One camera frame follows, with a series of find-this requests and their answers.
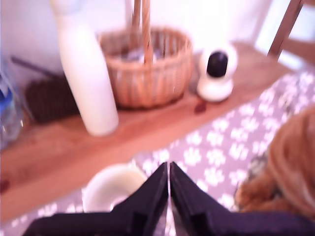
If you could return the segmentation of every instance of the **security camera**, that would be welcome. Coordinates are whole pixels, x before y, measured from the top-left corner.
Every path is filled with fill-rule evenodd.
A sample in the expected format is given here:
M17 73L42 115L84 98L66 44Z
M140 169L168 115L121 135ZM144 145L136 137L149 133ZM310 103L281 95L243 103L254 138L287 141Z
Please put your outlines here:
M227 99L233 90L237 62L237 52L229 43L206 49L199 61L198 94L209 102Z

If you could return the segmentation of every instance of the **camera lens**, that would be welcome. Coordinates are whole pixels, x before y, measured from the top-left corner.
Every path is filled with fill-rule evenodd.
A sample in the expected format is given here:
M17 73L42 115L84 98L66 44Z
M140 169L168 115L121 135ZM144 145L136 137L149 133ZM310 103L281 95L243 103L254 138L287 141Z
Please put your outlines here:
M207 73L210 77L220 78L226 74L227 55L223 52L214 52L209 56Z

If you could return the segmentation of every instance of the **white bowl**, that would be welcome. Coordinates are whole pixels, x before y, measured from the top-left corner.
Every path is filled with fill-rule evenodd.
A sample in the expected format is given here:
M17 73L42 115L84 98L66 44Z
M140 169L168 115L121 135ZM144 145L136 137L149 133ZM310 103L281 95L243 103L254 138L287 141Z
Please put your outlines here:
M97 173L83 192L83 211L111 211L134 193L147 176L134 165L115 164Z

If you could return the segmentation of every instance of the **brown dog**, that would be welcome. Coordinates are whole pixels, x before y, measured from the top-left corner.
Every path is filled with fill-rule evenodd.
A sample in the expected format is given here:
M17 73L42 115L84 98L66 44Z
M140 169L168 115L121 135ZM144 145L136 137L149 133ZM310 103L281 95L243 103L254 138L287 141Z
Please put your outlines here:
M274 193L280 190L281 195ZM288 211L315 219L315 106L278 130L264 170L237 190L242 212Z

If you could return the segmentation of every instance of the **white bottle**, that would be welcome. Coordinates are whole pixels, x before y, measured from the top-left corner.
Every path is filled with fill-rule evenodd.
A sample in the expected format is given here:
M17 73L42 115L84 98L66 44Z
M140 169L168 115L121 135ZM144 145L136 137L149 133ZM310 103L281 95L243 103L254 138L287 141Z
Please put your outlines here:
M83 1L50 1L63 70L81 118L91 135L107 135L118 126L117 108L105 58L85 20Z

